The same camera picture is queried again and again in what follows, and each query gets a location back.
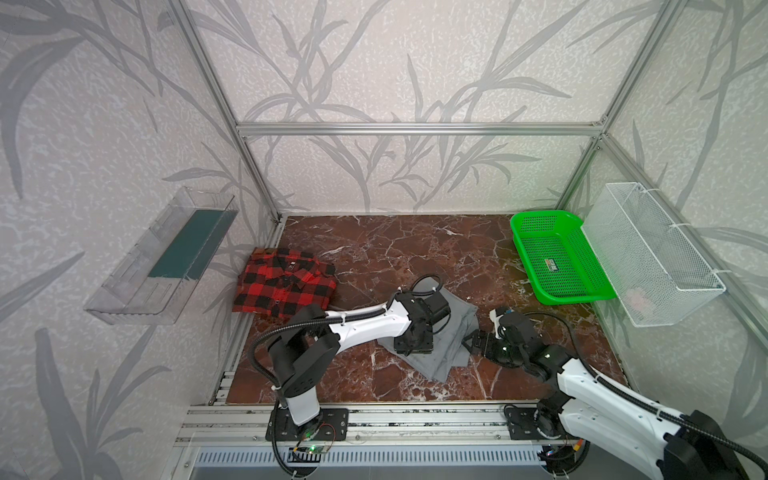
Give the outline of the green plastic basket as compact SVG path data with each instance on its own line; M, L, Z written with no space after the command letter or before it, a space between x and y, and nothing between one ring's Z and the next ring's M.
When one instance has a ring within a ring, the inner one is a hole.
M513 241L537 300L548 306L593 303L616 297L583 230L583 221L564 210L540 210L511 217ZM551 272L545 259L560 270Z

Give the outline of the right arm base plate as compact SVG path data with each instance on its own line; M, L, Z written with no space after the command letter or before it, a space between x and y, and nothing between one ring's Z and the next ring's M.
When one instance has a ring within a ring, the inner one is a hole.
M540 428L536 406L506 404L502 413L506 420L511 440L557 440L561 435L556 431L546 432Z

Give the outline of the grey long sleeve shirt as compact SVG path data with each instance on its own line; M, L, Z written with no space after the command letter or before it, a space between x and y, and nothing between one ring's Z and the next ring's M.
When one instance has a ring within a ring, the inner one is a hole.
M430 381L445 383L453 367L466 367L469 351L462 346L465 336L478 328L477 307L456 295L441 291L451 310L447 326L434 337L431 353L399 354L394 348L394 339L387 337L378 344L388 352L403 359L408 365Z

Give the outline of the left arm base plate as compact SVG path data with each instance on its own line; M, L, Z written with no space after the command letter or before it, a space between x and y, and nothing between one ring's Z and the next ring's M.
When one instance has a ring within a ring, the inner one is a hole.
M266 440L298 442L309 440L343 441L347 436L350 411L346 408L321 408L319 415L298 426L287 408L278 407L270 416Z

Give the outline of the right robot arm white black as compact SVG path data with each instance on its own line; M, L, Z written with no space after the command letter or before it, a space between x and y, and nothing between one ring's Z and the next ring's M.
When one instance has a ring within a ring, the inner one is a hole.
M598 372L578 348L547 344L530 315L497 308L492 331L475 330L463 346L473 355L522 369L552 387L534 424L546 437L570 435L593 444L649 479L745 479L745 449L695 410L682 413Z

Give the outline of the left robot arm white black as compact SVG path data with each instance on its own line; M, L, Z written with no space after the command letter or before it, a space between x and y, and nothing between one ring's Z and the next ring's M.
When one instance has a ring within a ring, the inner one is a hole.
M319 421L316 387L339 353L380 339L391 339L401 354L429 353L435 325L450 313L435 289L398 291L385 303L350 311L302 309L267 343L280 406L297 427Z

